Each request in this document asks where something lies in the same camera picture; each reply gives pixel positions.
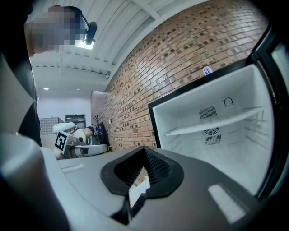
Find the air vent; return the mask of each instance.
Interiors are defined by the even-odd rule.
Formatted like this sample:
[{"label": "air vent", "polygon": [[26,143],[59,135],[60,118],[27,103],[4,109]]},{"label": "air vent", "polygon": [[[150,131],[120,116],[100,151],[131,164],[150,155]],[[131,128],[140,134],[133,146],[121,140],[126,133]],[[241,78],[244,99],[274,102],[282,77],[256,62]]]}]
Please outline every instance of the air vent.
[{"label": "air vent", "polygon": [[208,129],[208,130],[205,130],[204,132],[208,135],[215,135],[219,130],[219,127],[217,128],[211,128],[211,129]]},{"label": "air vent", "polygon": [[200,119],[202,120],[202,119],[206,119],[206,118],[217,115],[217,112],[214,106],[210,106],[208,108],[200,110],[199,114],[200,114]]},{"label": "air vent", "polygon": [[205,143],[206,145],[213,145],[213,144],[220,144],[222,141],[221,135],[214,135],[214,136],[209,136],[205,137]]}]

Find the brick wall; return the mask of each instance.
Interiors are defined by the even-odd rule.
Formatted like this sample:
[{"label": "brick wall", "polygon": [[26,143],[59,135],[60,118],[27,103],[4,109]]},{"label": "brick wall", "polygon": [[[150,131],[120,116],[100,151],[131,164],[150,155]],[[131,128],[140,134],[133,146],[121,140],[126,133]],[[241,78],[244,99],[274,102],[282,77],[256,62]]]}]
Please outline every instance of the brick wall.
[{"label": "brick wall", "polygon": [[92,118],[103,117],[113,150],[156,146],[148,103],[203,77],[204,66],[217,70],[246,58],[266,26],[259,10],[243,0],[212,0],[159,25],[129,54],[106,91],[92,94]]}]

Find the headset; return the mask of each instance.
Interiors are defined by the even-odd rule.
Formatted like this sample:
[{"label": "headset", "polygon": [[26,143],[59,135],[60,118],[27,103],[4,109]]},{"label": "headset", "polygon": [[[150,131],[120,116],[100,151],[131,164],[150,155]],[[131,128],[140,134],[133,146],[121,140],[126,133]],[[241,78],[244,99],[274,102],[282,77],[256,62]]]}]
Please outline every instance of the headset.
[{"label": "headset", "polygon": [[85,29],[85,33],[82,34],[81,41],[85,41],[86,45],[90,45],[93,41],[95,41],[93,38],[94,38],[94,35],[95,35],[96,30],[98,28],[96,22],[88,23],[88,21],[86,20],[86,18],[82,14],[82,11],[77,7],[65,6],[64,8],[69,9],[69,10],[79,14],[79,18],[83,18],[86,26],[88,27],[88,29]]}]

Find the white wall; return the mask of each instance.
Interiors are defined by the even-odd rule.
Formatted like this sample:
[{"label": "white wall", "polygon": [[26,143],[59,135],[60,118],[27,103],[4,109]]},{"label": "white wall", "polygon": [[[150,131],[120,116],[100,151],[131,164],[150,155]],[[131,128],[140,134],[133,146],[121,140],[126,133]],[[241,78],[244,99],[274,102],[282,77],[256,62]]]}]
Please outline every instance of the white wall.
[{"label": "white wall", "polygon": [[39,118],[59,117],[65,121],[65,114],[85,114],[86,126],[91,126],[90,98],[91,92],[51,91],[37,89],[39,101],[37,111]]}]

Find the open refrigerator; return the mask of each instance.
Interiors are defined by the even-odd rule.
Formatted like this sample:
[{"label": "open refrigerator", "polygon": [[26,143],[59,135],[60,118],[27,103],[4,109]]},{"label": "open refrigerator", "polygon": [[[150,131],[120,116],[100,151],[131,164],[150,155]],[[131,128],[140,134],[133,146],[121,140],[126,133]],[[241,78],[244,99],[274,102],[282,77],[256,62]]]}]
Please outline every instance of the open refrigerator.
[{"label": "open refrigerator", "polygon": [[149,104],[157,147],[268,196],[288,171],[288,92],[289,54],[268,28],[247,59]]}]

